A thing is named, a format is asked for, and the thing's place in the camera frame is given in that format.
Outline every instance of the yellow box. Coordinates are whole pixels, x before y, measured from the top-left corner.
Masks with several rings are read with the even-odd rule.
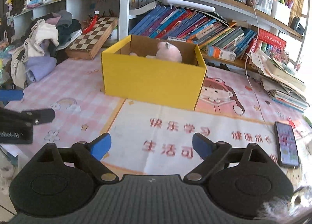
[[[182,63],[155,56],[161,40],[129,35],[102,52],[105,93],[169,107],[194,110],[207,67],[198,45],[170,41]],[[135,52],[138,56],[129,56]]]

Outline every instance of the screw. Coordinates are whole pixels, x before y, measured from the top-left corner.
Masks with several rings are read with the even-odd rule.
[[[186,175],[186,178],[190,181],[199,181],[202,179],[202,176],[198,173],[190,173]]]
[[[107,182],[114,181],[116,179],[116,175],[112,173],[106,173],[101,176],[101,179]]]

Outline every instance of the pink plush toy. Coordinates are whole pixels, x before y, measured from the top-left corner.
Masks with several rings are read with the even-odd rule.
[[[182,62],[182,56],[179,49],[170,44],[169,42],[160,42],[157,45],[158,51],[156,53],[156,59],[172,61],[172,62]]]

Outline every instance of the wooden shelf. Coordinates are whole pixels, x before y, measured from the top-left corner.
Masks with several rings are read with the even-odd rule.
[[[234,61],[229,61],[229,60],[225,60],[225,59],[221,59],[221,58],[216,58],[216,57],[213,57],[213,56],[208,56],[204,51],[201,50],[201,53],[202,53],[202,57],[204,59],[208,59],[208,60],[213,60],[213,61],[217,61],[217,62],[220,62],[220,63],[223,63],[223,64],[229,64],[229,65],[233,65],[233,66],[236,66],[238,68],[242,68],[242,69],[245,69],[245,61],[243,60],[240,60],[240,59],[236,59]],[[253,72],[257,72],[257,70],[253,69],[252,66],[250,64],[247,64],[247,70],[249,71],[253,71]]]
[[[226,9],[235,10],[237,12],[241,12],[243,14],[247,14],[247,15],[255,18],[254,10],[252,7],[247,6],[243,3],[239,3],[239,2],[234,1],[234,0],[209,0],[208,3],[211,3],[212,6],[214,4],[222,6],[224,10],[226,10]],[[268,24],[268,25],[282,31],[285,34],[290,35],[293,38],[302,41],[303,36],[300,35],[299,33],[297,33],[295,30],[291,29],[289,26],[287,26],[284,23],[274,19],[273,17],[271,17],[270,15],[268,15],[264,12],[256,10],[256,13],[257,13],[257,17],[258,17],[259,22],[262,21],[264,24]]]

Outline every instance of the chessboard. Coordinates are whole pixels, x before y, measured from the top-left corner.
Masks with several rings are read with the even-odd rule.
[[[80,35],[67,48],[67,55],[71,58],[93,59],[117,24],[118,18],[99,18],[90,32]]]

